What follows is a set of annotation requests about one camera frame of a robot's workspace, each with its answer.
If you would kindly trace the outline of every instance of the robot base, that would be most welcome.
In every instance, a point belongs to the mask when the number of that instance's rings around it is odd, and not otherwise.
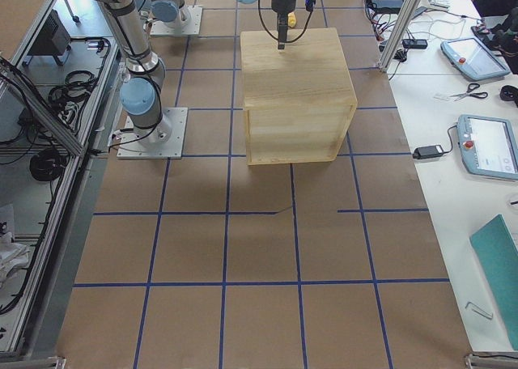
[[[140,141],[129,142],[137,136],[133,133],[124,134],[121,139],[118,159],[181,159],[184,148],[185,126],[187,124],[187,108],[164,108],[163,116],[169,119],[172,125],[171,136],[165,142],[155,144],[141,144]],[[133,122],[128,117],[125,128],[133,128]]]
[[[152,36],[187,36],[199,35],[202,24],[202,6],[187,6],[191,14],[191,20],[181,28],[170,28],[162,21],[155,21],[151,27]]]

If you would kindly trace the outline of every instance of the wooden box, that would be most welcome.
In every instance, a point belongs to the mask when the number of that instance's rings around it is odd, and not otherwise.
[[[334,160],[358,103],[336,29],[308,29],[284,50],[241,32],[241,61],[248,164]]]

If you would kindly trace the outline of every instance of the black round object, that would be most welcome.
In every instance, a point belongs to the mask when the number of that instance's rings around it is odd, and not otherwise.
[[[56,180],[65,169],[66,158],[53,148],[45,149],[31,157],[29,170],[38,181]]]

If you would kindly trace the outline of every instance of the green folder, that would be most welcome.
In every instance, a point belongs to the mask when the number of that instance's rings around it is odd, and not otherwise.
[[[469,240],[486,274],[512,348],[518,350],[518,250],[502,215]]]

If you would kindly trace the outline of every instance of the tablet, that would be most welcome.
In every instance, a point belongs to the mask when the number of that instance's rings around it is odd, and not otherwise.
[[[469,80],[498,78],[511,71],[479,39],[467,37],[440,45],[449,61]]]
[[[518,180],[518,147],[511,122],[463,114],[457,132],[462,162],[468,172]]]

